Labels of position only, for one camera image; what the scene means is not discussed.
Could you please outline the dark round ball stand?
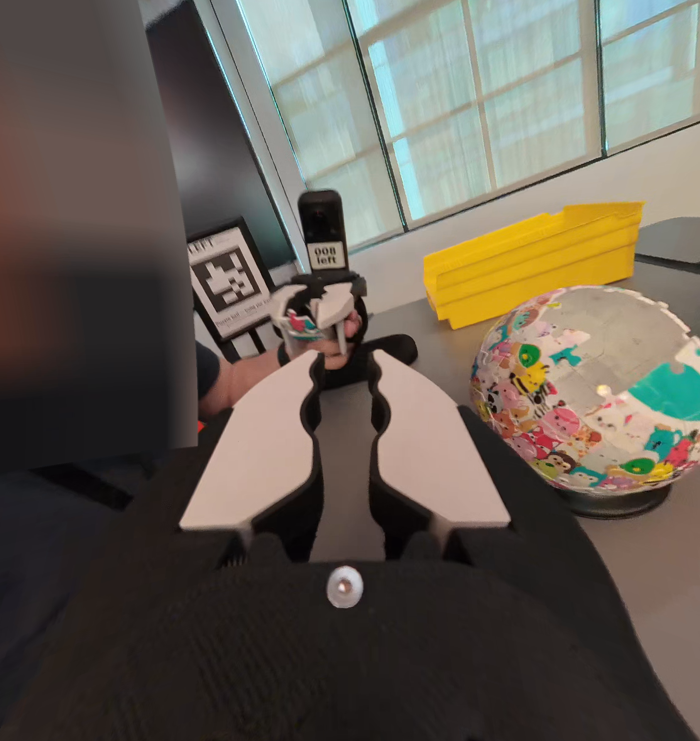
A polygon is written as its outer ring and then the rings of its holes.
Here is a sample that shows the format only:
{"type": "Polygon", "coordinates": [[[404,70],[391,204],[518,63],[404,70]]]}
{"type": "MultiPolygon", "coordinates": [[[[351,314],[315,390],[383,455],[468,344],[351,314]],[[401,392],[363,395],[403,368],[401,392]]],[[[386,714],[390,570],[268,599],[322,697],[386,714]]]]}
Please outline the dark round ball stand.
{"type": "Polygon", "coordinates": [[[612,494],[557,490],[559,497],[576,516],[587,519],[619,520],[647,514],[662,505],[671,493],[672,485],[654,487],[639,492],[612,494]]]}

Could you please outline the black oval pad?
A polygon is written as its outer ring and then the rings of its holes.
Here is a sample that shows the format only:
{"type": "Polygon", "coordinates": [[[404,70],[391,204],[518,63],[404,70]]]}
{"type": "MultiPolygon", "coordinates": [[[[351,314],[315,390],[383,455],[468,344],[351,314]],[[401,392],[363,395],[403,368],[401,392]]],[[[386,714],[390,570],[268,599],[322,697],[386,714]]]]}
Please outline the black oval pad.
{"type": "Polygon", "coordinates": [[[345,366],[348,383],[365,382],[368,378],[373,352],[382,350],[404,365],[413,365],[418,360],[418,346],[409,335],[395,334],[363,342],[355,349],[351,361],[345,366]]]}

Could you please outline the colourful puzzle ball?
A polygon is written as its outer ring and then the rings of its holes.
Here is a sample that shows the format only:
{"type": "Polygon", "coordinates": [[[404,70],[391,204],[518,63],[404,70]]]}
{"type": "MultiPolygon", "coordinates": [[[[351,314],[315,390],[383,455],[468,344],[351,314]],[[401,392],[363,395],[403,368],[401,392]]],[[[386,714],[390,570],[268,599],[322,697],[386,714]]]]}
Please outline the colourful puzzle ball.
{"type": "Polygon", "coordinates": [[[637,494],[700,465],[700,338],[639,292],[536,296],[490,329],[470,376],[480,418],[562,491],[637,494]]]}

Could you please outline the person's dark shirt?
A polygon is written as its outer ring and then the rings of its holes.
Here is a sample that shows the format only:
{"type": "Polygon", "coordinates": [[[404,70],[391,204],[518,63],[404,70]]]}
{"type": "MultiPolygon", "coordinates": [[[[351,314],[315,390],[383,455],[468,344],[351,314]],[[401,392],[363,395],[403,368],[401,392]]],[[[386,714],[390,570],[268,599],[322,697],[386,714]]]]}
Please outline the person's dark shirt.
{"type": "Polygon", "coordinates": [[[209,347],[195,341],[197,367],[197,398],[202,402],[216,384],[220,375],[221,358],[209,347]]]}

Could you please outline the large gridded window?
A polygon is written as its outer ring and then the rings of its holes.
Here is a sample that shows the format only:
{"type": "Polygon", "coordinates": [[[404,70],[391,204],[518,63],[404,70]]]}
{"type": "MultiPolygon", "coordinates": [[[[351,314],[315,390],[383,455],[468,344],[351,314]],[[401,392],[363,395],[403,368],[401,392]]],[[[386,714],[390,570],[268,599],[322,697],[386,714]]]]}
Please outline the large gridded window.
{"type": "Polygon", "coordinates": [[[700,2],[210,2],[294,211],[351,249],[700,124],[700,2]]]}

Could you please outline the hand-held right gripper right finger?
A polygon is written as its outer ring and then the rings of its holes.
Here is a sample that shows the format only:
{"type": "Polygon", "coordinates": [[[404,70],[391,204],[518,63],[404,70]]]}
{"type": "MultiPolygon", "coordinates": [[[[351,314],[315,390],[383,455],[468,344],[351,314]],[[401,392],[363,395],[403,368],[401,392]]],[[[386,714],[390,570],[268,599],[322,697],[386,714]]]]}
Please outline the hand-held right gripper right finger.
{"type": "Polygon", "coordinates": [[[511,516],[456,402],[382,350],[370,360],[372,450],[369,502],[395,536],[426,530],[506,528],[511,516]]]}

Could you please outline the colourful puzzle piece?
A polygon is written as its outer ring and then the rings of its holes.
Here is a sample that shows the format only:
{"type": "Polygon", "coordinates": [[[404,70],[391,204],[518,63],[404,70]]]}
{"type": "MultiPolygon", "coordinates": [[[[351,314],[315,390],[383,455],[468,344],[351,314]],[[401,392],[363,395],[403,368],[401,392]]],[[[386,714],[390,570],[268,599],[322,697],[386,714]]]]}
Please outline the colourful puzzle piece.
{"type": "Polygon", "coordinates": [[[318,329],[309,315],[299,315],[296,310],[289,309],[286,314],[287,331],[291,338],[301,342],[315,342],[324,338],[322,330],[318,329]]]}

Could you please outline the person's left hand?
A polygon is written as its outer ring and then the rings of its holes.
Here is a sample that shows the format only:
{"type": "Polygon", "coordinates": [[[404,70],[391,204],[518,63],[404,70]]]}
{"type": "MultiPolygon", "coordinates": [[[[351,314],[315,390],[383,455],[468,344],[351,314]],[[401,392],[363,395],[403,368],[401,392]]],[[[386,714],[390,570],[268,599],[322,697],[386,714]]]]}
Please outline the person's left hand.
{"type": "Polygon", "coordinates": [[[340,342],[340,335],[335,331],[331,338],[322,338],[311,344],[312,349],[325,357],[326,370],[339,370],[345,367],[355,352],[358,342],[352,341],[358,332],[363,329],[363,322],[357,310],[353,310],[343,320],[344,343],[340,342]]]}

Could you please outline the black framed tag sign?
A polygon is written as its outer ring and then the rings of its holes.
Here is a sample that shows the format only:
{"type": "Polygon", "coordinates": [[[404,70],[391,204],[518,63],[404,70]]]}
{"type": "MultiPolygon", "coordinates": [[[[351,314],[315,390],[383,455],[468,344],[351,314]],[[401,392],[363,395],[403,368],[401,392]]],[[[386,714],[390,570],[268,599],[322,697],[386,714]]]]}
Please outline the black framed tag sign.
{"type": "Polygon", "coordinates": [[[218,345],[270,323],[275,288],[243,217],[188,236],[194,309],[218,345]]]}

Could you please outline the person's left forearm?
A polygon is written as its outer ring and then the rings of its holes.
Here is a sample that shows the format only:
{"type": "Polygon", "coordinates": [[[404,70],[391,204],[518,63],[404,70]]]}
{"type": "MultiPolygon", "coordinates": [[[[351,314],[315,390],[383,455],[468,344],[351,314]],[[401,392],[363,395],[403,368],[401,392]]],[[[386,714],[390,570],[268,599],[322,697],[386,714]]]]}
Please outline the person's left forearm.
{"type": "Polygon", "coordinates": [[[279,356],[279,350],[273,349],[234,364],[220,357],[221,369],[216,384],[202,402],[197,401],[199,421],[208,421],[234,408],[253,387],[281,367],[279,356]]]}

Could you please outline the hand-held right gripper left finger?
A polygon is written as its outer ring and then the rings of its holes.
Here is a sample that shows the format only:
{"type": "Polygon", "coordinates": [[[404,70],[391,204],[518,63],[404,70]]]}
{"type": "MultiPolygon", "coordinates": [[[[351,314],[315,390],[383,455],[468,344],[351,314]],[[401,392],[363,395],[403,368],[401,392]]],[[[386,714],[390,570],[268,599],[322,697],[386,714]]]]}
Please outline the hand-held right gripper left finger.
{"type": "Polygon", "coordinates": [[[182,531],[255,532],[261,516],[309,483],[315,437],[301,413],[323,369],[323,355],[309,350],[236,403],[179,521],[182,531]]]}

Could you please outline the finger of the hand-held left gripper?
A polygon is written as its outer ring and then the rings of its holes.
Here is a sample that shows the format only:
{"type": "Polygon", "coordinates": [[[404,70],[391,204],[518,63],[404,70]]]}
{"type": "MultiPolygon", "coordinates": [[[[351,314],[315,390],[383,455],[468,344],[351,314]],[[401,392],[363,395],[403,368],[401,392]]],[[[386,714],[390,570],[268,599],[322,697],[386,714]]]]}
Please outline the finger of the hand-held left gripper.
{"type": "Polygon", "coordinates": [[[306,350],[306,343],[290,337],[287,331],[287,310],[294,309],[299,315],[308,315],[306,299],[307,288],[278,288],[271,294],[270,318],[275,331],[281,338],[288,355],[300,355],[306,350]]]}
{"type": "Polygon", "coordinates": [[[312,300],[313,321],[323,339],[334,339],[340,354],[347,354],[345,319],[355,309],[353,284],[328,284],[319,299],[312,300]]]}

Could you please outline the yellow plastic bin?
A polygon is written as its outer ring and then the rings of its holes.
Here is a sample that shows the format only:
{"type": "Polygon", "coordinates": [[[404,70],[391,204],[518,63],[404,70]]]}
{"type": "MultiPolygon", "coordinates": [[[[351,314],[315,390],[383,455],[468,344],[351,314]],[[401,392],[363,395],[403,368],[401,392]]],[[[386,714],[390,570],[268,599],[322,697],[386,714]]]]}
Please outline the yellow plastic bin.
{"type": "Polygon", "coordinates": [[[426,297],[452,329],[503,316],[561,288],[634,272],[644,201],[567,205],[429,254],[426,297]]]}

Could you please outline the black wall panel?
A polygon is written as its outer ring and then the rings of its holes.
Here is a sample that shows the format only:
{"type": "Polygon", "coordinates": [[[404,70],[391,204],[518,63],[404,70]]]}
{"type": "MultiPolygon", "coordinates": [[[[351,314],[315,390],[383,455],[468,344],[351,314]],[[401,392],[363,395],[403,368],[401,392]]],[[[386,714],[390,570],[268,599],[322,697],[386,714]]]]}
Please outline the black wall panel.
{"type": "Polygon", "coordinates": [[[146,30],[187,236],[243,218],[270,271],[294,261],[193,2],[146,30]]]}

